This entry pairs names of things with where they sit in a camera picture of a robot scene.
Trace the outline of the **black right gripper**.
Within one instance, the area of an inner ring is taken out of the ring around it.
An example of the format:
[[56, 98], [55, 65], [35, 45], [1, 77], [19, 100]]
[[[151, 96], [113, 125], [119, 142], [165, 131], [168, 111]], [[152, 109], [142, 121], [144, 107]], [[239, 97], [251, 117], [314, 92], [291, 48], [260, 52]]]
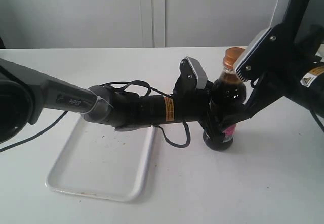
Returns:
[[270, 34], [265, 57], [258, 65], [264, 71], [253, 79], [253, 88], [244, 106], [242, 120], [286, 97], [304, 108], [319, 107], [319, 26], [311, 25], [299, 42], [290, 37], [290, 28], [278, 24]]

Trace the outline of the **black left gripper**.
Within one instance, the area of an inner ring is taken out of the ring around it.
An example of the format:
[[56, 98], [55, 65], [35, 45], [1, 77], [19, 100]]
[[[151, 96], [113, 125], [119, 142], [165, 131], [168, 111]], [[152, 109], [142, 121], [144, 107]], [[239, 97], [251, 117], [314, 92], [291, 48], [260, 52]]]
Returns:
[[197, 121], [210, 138], [222, 138], [223, 131], [247, 119], [246, 112], [219, 113], [219, 123], [210, 109], [212, 83], [204, 89], [194, 89], [188, 83], [176, 82], [173, 89], [174, 121]]

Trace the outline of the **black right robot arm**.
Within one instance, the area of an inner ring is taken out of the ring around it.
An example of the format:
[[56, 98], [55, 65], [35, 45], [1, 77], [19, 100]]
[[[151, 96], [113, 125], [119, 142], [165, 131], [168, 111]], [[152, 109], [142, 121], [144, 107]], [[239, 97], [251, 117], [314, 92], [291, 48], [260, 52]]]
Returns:
[[323, 61], [316, 55], [322, 31], [308, 36], [304, 47], [294, 43], [284, 23], [262, 30], [252, 40], [234, 65], [237, 76], [253, 88], [245, 104], [248, 117], [286, 97], [309, 110], [323, 129]]

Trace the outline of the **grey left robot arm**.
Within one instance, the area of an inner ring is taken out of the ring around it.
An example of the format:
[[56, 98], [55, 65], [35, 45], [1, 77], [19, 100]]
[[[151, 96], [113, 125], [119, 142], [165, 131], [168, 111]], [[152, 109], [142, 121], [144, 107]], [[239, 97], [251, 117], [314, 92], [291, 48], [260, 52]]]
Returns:
[[245, 120], [242, 103], [216, 104], [210, 81], [198, 77], [200, 63], [186, 57], [171, 95], [146, 82], [111, 82], [84, 89], [37, 70], [1, 60], [1, 141], [37, 122], [43, 109], [74, 112], [86, 122], [118, 131], [197, 121], [210, 137]]

